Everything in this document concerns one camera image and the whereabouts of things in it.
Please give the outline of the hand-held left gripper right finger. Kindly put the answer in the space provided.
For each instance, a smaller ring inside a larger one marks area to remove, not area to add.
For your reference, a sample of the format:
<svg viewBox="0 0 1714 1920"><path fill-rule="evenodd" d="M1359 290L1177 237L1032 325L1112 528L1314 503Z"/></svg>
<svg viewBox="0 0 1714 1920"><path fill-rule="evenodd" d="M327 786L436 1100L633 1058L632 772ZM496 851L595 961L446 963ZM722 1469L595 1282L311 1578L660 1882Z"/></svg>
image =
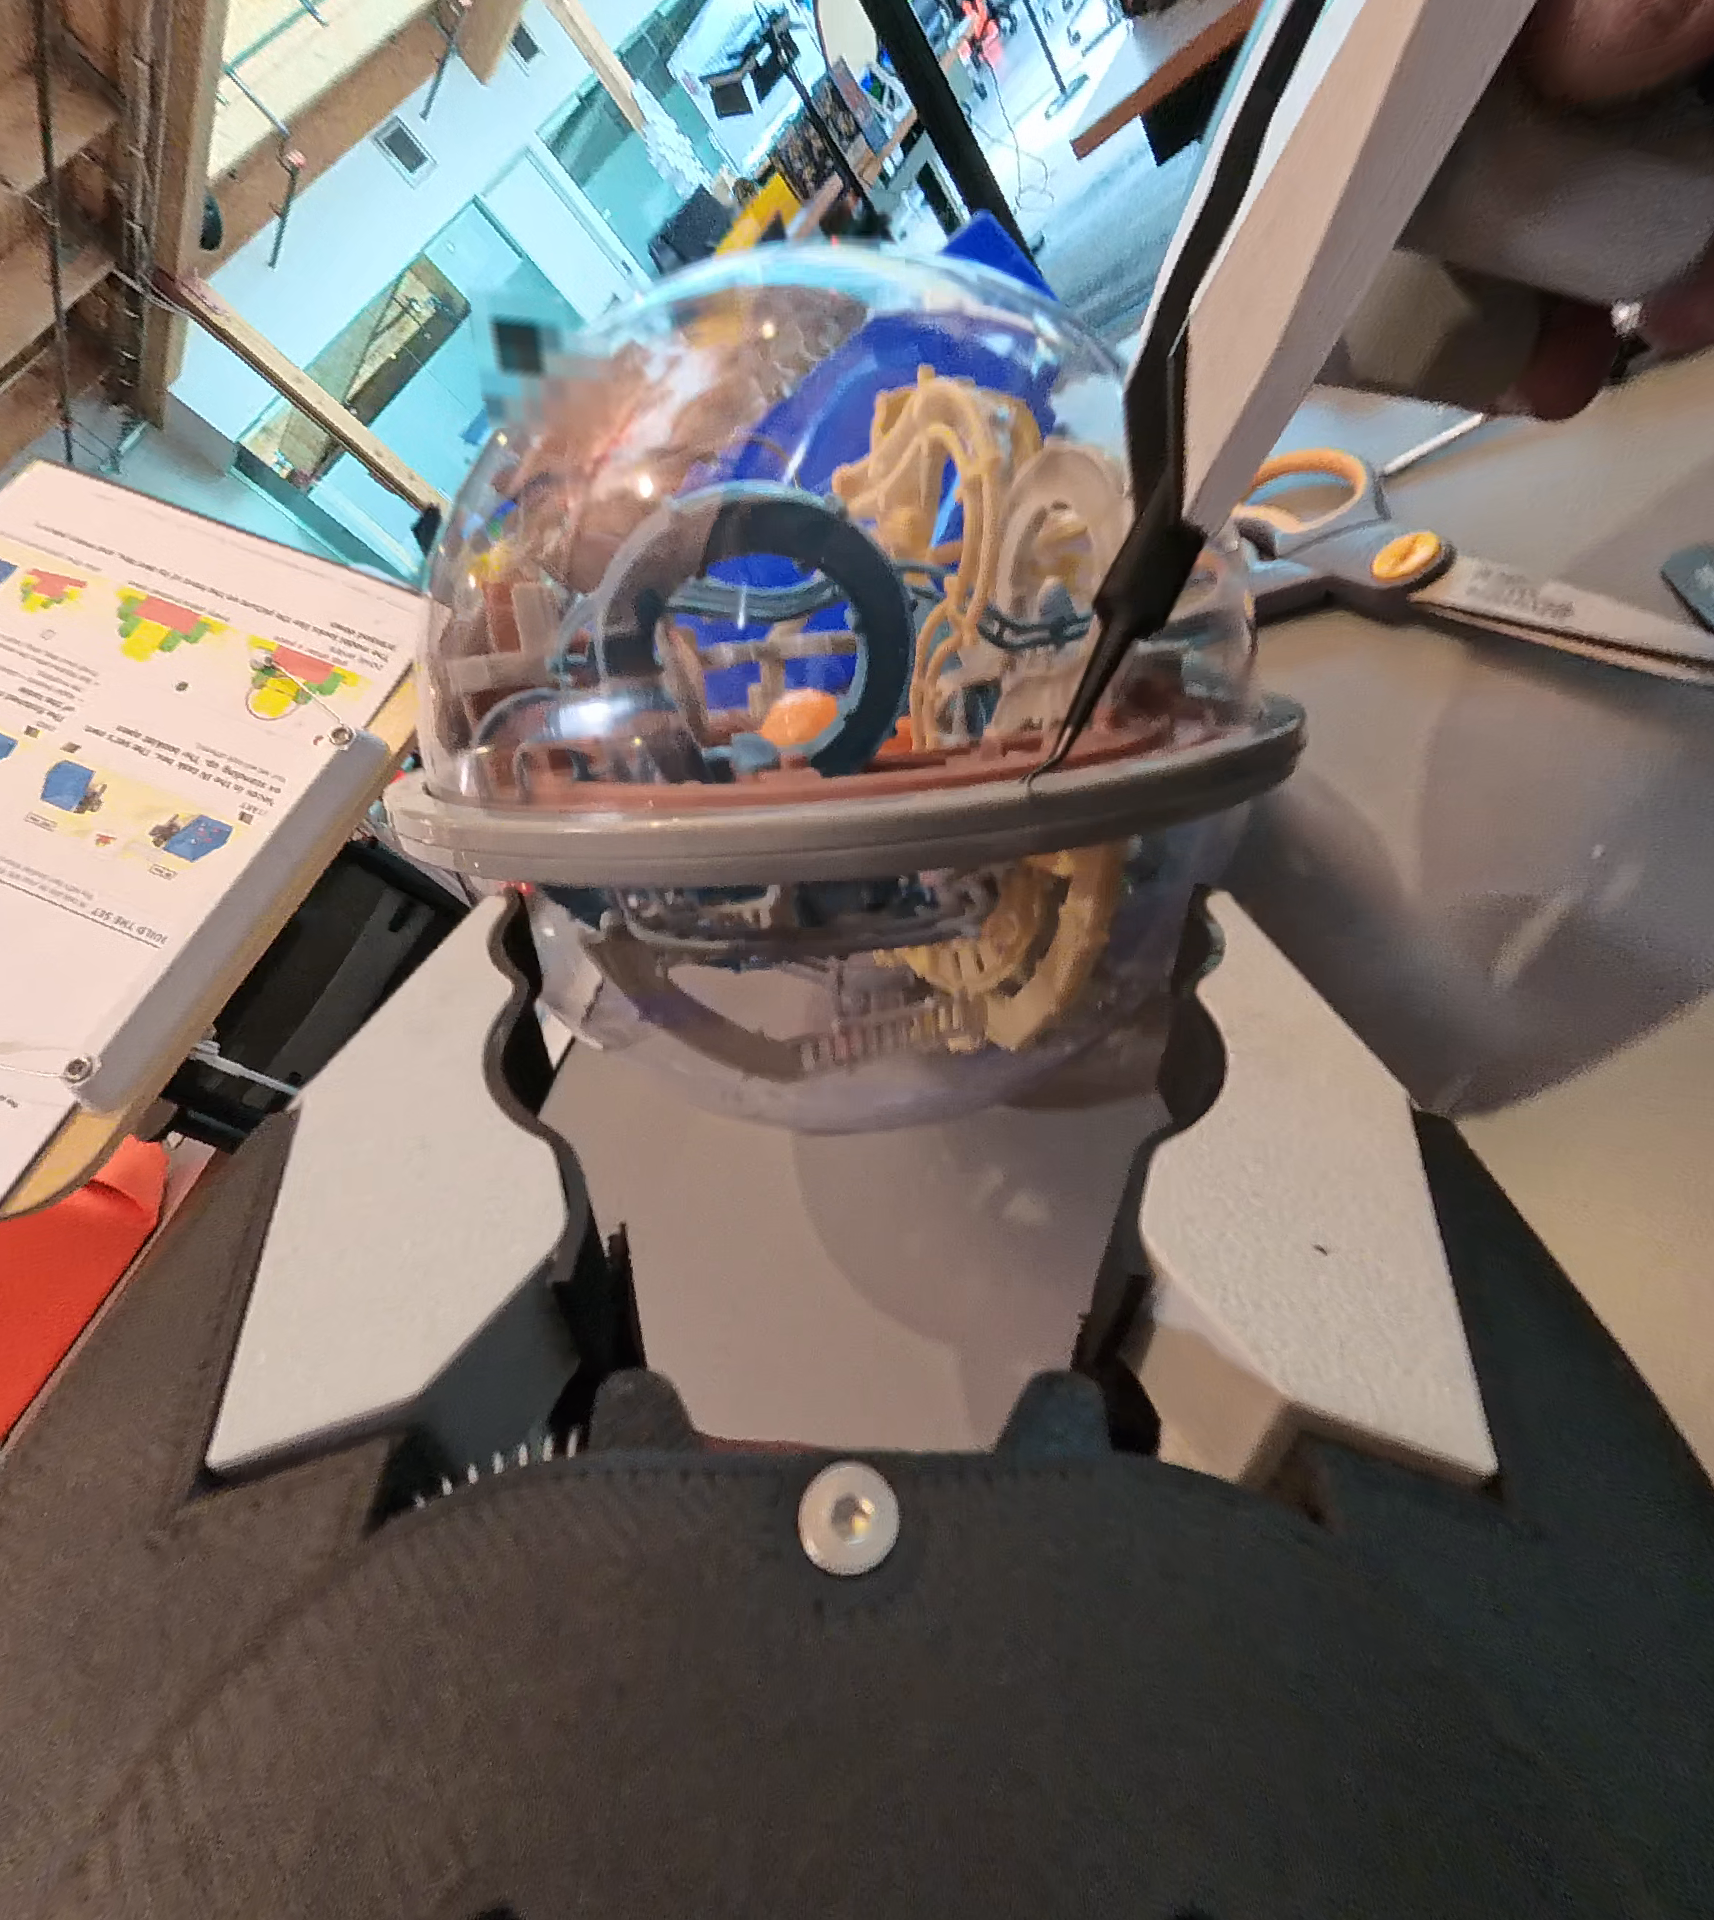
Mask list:
<svg viewBox="0 0 1714 1920"><path fill-rule="evenodd" d="M1109 1447L1267 1485L1332 1442L1457 1485L1498 1471L1394 1074L1225 892L1103 1065L1141 1130L1085 1308Z"/></svg>

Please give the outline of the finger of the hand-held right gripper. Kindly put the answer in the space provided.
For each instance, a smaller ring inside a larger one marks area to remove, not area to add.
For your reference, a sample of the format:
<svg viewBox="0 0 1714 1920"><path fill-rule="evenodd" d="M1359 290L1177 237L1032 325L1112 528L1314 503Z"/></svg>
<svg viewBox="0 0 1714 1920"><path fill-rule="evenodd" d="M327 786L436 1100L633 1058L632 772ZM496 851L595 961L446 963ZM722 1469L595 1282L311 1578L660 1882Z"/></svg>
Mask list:
<svg viewBox="0 0 1714 1920"><path fill-rule="evenodd" d="M1137 528L1223 525L1527 13L1257 8L1127 373Z"/></svg>

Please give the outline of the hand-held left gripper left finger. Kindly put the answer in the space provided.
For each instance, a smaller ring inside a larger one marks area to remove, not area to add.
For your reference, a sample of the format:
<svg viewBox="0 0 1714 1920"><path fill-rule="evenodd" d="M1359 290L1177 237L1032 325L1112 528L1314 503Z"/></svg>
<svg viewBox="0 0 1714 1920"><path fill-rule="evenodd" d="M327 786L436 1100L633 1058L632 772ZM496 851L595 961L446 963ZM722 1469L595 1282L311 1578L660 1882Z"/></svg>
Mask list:
<svg viewBox="0 0 1714 1920"><path fill-rule="evenodd" d="M581 1167L540 1122L529 908L478 902L296 1094L205 1467L413 1437L444 1473L560 1451Z"/></svg>

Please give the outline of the orange grey scissors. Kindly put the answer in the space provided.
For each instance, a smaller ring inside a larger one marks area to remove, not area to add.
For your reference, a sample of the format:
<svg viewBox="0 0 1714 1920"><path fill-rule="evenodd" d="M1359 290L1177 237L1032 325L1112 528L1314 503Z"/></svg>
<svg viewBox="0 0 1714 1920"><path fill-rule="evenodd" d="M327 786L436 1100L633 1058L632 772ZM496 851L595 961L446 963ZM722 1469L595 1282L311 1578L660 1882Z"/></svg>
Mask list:
<svg viewBox="0 0 1714 1920"><path fill-rule="evenodd" d="M1309 446L1267 457L1230 525L1260 624L1344 608L1385 627L1444 621L1655 678L1714 685L1714 633L1599 592L1479 559L1402 523L1385 471Z"/></svg>

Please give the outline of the black needle-tip tweezers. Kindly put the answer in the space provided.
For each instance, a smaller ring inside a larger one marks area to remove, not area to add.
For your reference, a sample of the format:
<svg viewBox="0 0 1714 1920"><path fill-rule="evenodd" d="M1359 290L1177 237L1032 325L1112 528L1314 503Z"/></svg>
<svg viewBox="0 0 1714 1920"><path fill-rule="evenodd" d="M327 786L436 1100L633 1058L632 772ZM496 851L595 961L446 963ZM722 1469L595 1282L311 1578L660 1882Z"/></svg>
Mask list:
<svg viewBox="0 0 1714 1920"><path fill-rule="evenodd" d="M1103 706L1132 649L1156 637L1177 608L1199 561L1207 532L1184 519L1173 471L1164 473L1150 499L1134 513L1109 572L1091 601L1091 638L1085 667L1067 698L1049 750L1023 777L1032 787L1055 772Z"/></svg>

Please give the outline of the clear maze ball toy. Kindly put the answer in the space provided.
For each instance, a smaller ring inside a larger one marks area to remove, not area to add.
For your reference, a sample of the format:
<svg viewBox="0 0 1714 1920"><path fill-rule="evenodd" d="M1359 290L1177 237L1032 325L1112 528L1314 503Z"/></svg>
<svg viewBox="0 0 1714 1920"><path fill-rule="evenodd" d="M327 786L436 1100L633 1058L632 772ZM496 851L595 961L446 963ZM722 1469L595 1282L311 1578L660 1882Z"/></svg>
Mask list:
<svg viewBox="0 0 1714 1920"><path fill-rule="evenodd" d="M1302 715L1225 530L1023 786L1134 517L1117 354L994 270L814 242L493 320L403 846L517 892L544 1010L710 1113L1121 1094L1103 1058Z"/></svg>

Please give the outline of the blue storage bin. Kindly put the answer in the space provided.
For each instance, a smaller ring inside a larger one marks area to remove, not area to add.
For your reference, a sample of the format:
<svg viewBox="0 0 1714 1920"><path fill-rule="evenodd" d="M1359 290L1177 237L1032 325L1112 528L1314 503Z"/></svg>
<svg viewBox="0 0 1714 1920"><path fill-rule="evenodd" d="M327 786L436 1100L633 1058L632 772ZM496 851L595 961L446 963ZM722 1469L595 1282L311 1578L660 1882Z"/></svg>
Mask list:
<svg viewBox="0 0 1714 1920"><path fill-rule="evenodd" d="M938 257L994 270L1013 276L1018 284L1029 288L1044 300L1060 300L1023 240L1013 237L1005 222L989 211L974 211L966 222L943 240Z"/></svg>

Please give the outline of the red plastic piece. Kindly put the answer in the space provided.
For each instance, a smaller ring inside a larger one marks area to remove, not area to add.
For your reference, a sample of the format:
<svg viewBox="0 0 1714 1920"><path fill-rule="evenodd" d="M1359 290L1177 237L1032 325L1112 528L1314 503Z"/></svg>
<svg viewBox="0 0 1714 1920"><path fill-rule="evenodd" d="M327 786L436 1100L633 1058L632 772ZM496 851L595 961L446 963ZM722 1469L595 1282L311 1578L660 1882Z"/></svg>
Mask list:
<svg viewBox="0 0 1714 1920"><path fill-rule="evenodd" d="M145 1246L168 1176L166 1147L127 1140L83 1187L0 1219L0 1442Z"/></svg>

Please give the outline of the black stand pole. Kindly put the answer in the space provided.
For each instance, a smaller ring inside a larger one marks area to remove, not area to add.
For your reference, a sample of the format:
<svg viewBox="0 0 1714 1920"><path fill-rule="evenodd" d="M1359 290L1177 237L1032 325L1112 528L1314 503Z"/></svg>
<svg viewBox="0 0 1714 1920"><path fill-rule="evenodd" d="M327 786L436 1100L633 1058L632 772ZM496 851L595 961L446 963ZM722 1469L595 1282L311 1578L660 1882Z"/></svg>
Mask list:
<svg viewBox="0 0 1714 1920"><path fill-rule="evenodd" d="M989 213L1015 244L1015 249L1032 260L1032 249L1026 242L1023 227L1008 203L981 144L971 129L971 119L961 105L954 84L945 77L942 53L924 32L911 3L861 3L861 9L880 40L880 46L890 53L891 66L901 77L907 94L917 108L917 115L929 133L929 140L945 170L949 180L959 187L961 203L971 213Z"/></svg>

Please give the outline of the printed instruction sheet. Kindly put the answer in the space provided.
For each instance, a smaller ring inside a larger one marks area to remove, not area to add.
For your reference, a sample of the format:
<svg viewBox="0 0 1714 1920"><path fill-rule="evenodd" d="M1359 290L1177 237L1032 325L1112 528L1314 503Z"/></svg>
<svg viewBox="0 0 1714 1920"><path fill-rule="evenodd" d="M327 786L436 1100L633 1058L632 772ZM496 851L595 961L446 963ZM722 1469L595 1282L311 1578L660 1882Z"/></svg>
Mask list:
<svg viewBox="0 0 1714 1920"><path fill-rule="evenodd" d="M307 559L253 598L0 535L0 1210L168 1074L246 932L373 795L412 592Z"/></svg>

